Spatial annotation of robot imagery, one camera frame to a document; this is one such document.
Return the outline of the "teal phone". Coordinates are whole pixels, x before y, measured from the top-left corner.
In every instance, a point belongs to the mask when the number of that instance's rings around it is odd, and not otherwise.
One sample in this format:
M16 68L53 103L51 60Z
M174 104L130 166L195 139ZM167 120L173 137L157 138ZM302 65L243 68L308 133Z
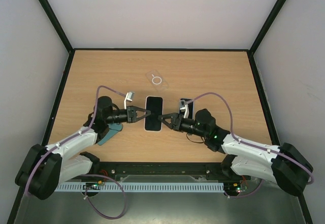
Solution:
M123 130L123 124L122 123L111 123L108 124L109 131L108 133L97 143L97 145L102 146L106 142L108 142L110 139L112 139L116 134L121 132Z

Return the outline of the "clear magsafe phone case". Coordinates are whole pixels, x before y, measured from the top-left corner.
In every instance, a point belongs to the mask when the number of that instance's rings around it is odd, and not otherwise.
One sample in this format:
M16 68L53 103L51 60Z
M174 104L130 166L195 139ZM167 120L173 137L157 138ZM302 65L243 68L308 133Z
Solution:
M169 88L168 82L158 70L151 70L147 72L145 76L156 91L162 92Z

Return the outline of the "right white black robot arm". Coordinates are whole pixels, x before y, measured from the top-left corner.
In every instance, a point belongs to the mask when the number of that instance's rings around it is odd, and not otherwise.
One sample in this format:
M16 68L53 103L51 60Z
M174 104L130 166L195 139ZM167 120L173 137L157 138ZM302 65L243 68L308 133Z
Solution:
M305 157L291 144L267 145L247 140L216 125L207 109L195 114L193 119L171 113L158 116L168 128L196 135L213 152L226 154L222 175L233 179L247 175L276 183L283 191L299 196L312 184L313 168Z

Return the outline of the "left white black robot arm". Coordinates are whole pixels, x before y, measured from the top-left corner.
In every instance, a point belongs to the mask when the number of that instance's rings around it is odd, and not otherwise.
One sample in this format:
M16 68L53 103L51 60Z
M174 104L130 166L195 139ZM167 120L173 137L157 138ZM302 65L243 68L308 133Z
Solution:
M102 140L109 132L110 124L135 123L150 114L149 110L136 106L120 109L110 97L99 97L93 112L75 133L54 144L36 144L30 148L15 177L15 184L24 188L27 194L40 200L47 199L61 183L98 170L99 158L84 149Z

